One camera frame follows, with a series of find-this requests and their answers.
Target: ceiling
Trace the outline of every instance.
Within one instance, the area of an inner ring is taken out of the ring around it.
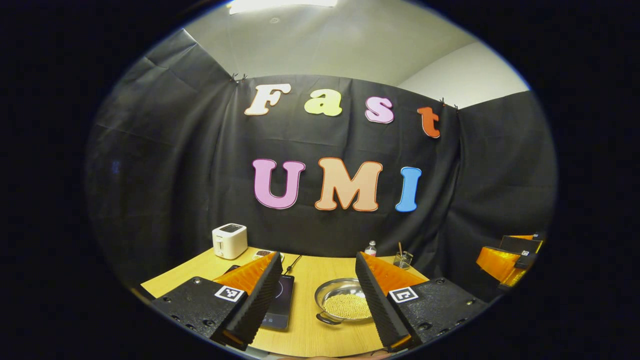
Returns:
[[[230,74],[330,75],[392,86],[477,41],[402,0],[338,0],[333,8],[281,6],[234,15],[221,6],[184,28]]]

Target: metal bowl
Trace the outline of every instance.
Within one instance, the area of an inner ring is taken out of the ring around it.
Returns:
[[[316,290],[316,304],[318,305],[318,307],[320,307],[320,309],[322,309],[321,313],[316,314],[316,318],[329,325],[338,325],[342,322],[360,322],[363,320],[371,319],[371,316],[361,319],[342,318],[327,312],[327,310],[324,308],[324,302],[326,301],[326,299],[342,294],[353,294],[364,298],[364,292],[360,287],[360,281],[358,281],[358,279],[346,277],[343,279],[327,281],[326,283],[320,285]]]

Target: ceiling light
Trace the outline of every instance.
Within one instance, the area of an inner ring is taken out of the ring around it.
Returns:
[[[228,5],[229,15],[275,8],[283,5],[315,5],[333,7],[338,0],[233,0]]]

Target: pink letter u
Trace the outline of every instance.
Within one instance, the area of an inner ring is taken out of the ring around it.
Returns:
[[[255,168],[254,192],[255,198],[268,208],[286,209],[296,203],[298,199],[298,182],[305,164],[299,161],[286,161],[282,167],[287,171],[287,188],[284,196],[271,194],[271,171],[276,168],[276,162],[269,159],[253,161]]]

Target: pan handle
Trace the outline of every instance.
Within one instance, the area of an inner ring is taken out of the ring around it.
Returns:
[[[340,325],[342,324],[342,322],[335,322],[333,320],[329,320],[327,318],[325,318],[324,316],[322,316],[322,314],[324,314],[324,311],[322,313],[316,314],[316,318],[320,321],[322,321],[323,323],[327,323],[329,325]]]

